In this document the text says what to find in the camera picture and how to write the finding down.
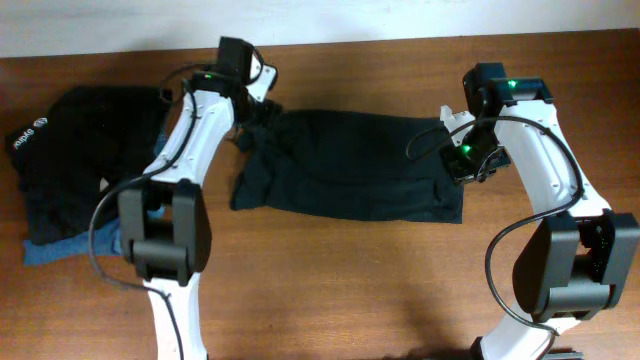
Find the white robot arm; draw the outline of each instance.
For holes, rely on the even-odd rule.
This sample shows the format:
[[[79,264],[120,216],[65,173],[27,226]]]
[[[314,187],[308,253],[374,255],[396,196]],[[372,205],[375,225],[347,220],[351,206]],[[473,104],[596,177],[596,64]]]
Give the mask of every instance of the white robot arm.
[[[459,127],[474,121],[474,114],[495,117],[495,121],[465,128],[452,136],[451,145],[441,151],[445,166],[456,181],[484,181],[508,163],[506,150],[518,169],[534,214],[570,203],[580,185],[567,154],[556,143],[564,144],[573,158],[544,82],[507,79],[501,64],[478,64],[465,76],[463,84],[470,112],[454,115],[443,106],[441,121],[447,130],[454,134]],[[536,124],[509,121],[514,118]],[[633,216],[614,214],[577,167],[582,180],[581,198],[566,213],[538,222],[538,230],[513,271],[517,302],[512,310],[525,320],[547,325],[557,334],[617,304],[640,237]],[[576,255],[579,243],[590,249],[588,254]],[[490,266],[490,257],[486,266]],[[472,358],[541,359],[554,338],[551,331],[505,315],[493,331],[474,343]]]
[[[276,68],[265,64],[251,45],[222,38],[216,71],[194,74],[193,93],[184,95],[180,118],[167,144],[144,173],[157,172],[184,146],[179,157],[143,188],[119,195],[123,255],[135,264],[144,286],[169,296],[170,308],[157,292],[148,292],[158,359],[207,359],[200,334],[198,286],[209,257],[211,233],[201,187],[225,134],[263,105],[276,77]],[[143,210],[154,201],[172,206],[172,222],[144,216]]]

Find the blue fabric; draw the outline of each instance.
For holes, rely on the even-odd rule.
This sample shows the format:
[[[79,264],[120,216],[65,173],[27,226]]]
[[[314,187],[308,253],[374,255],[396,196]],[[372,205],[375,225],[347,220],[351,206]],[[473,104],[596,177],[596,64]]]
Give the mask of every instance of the blue fabric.
[[[158,211],[149,211],[149,216],[159,218],[164,214],[164,208]],[[74,255],[87,254],[89,252],[89,233],[84,232],[78,236],[56,241],[46,245],[35,245],[31,240],[25,240],[24,264],[26,266],[44,265]],[[120,255],[120,219],[106,223],[95,231],[94,245],[96,255]]]

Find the printed logo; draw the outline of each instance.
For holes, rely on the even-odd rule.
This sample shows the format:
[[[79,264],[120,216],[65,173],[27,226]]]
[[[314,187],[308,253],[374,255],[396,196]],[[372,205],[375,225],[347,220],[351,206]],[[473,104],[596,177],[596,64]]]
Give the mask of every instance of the printed logo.
[[[33,126],[35,127],[43,127],[45,125],[47,125],[47,118],[40,118],[36,121],[33,122]]]
[[[22,136],[20,136],[18,138],[18,140],[16,140],[13,143],[13,148],[18,150],[18,148],[20,147],[20,145],[24,144],[25,142],[27,142],[27,140],[29,140],[29,137],[31,135],[33,135],[35,132],[33,131],[33,129],[27,129],[24,131],[24,133],[22,133]]]

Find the black cloth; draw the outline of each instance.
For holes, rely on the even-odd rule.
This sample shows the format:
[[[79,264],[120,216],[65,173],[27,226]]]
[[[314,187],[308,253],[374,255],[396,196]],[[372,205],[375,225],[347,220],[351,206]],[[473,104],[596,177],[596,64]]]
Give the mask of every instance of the black cloth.
[[[76,87],[46,118],[8,135],[6,150],[20,175],[32,242],[85,232],[106,191],[153,161],[168,108],[156,88]],[[101,179],[109,184],[102,192]],[[101,222],[115,215],[111,206]]]
[[[462,222],[463,188],[447,174],[438,152],[419,162],[405,157],[409,140],[424,151],[446,136],[437,119],[304,110],[237,141],[253,149],[236,180],[233,210],[270,206],[340,219]]]

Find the wooden table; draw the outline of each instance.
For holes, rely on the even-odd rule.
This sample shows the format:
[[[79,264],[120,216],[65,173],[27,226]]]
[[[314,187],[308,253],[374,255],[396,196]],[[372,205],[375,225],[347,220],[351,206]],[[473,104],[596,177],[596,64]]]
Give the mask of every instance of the wooden table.
[[[479,61],[513,76],[539,75],[555,95],[582,168],[618,212],[640,217],[638,30],[266,47],[287,109],[438,116],[466,110],[461,78]],[[0,60],[3,134],[45,114],[75,84],[155,84],[170,69],[210,61],[184,50]],[[213,248],[202,276],[201,325],[212,358],[373,359],[467,348],[502,317],[484,278],[491,237],[531,213],[515,167],[467,186],[464,224],[362,223],[262,208],[229,209],[244,157],[219,149],[204,186]],[[101,283],[86,256],[25,268],[22,195],[0,156],[0,357],[152,359],[149,300]],[[512,264],[533,232],[495,254],[509,303]],[[103,260],[133,280],[120,258]],[[562,336],[591,359],[640,352],[640,259],[618,307]]]

